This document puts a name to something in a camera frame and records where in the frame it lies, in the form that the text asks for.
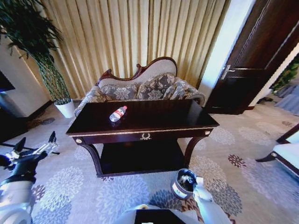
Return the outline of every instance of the coffee table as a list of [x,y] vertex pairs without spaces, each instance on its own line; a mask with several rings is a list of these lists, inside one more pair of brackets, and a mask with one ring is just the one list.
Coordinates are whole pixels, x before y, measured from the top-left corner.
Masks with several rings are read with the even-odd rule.
[[[126,105],[116,123],[109,116]],[[67,135],[90,153],[98,177],[188,168],[195,145],[219,124],[194,100],[88,103]],[[192,137],[183,155],[178,138]],[[93,144],[104,143],[101,157]]]

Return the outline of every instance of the white wall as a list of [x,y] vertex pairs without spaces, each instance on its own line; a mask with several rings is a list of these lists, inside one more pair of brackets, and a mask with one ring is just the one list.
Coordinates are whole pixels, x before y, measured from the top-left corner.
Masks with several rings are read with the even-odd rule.
[[49,97],[38,83],[32,71],[19,59],[20,53],[14,49],[10,56],[7,49],[8,39],[2,38],[0,44],[0,70],[15,87],[15,90],[6,92],[11,104],[14,104],[15,113],[19,117],[28,117],[34,111],[49,101]]
[[253,101],[249,104],[249,106],[254,106],[260,98],[265,97],[268,93],[270,93],[270,86],[276,81],[278,76],[285,70],[285,68],[288,66],[288,64],[294,59],[294,57],[299,53],[299,43],[296,45],[296,47],[291,51],[291,53],[286,57],[286,59],[281,63],[279,68],[274,72],[272,77],[268,80],[268,82],[265,84],[265,86],[260,90],[260,92],[257,94],[257,96],[253,99]]
[[215,87],[222,68],[249,16],[255,0],[231,0],[222,27],[212,50],[199,91],[205,94],[206,101]]

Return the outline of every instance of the dark wooden door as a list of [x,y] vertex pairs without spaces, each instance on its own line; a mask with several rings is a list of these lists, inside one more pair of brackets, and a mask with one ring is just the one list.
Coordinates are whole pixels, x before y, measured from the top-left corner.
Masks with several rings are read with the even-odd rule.
[[299,42],[299,0],[256,0],[212,91],[212,113],[243,113]]

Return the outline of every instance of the bottle label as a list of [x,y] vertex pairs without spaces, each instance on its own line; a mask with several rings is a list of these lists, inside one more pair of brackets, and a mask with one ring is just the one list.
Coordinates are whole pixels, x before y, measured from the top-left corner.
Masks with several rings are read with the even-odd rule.
[[184,194],[182,191],[180,191],[180,190],[178,189],[178,187],[176,186],[175,183],[173,183],[173,185],[172,185],[172,189],[173,189],[174,192],[175,192],[179,197],[181,197],[181,198],[185,198],[185,197],[187,196],[187,194]]
[[124,114],[123,111],[120,109],[117,109],[116,111],[114,111],[114,113],[116,113],[115,115],[117,118],[121,118]]

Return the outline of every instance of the drawer handle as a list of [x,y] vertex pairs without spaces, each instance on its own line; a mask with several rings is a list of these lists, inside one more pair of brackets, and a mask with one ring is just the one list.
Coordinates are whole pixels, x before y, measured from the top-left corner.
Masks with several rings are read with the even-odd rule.
[[145,137],[144,135],[145,135],[145,133],[142,134],[142,137],[140,138],[140,140],[150,140],[151,139],[150,133],[148,133],[147,137]]

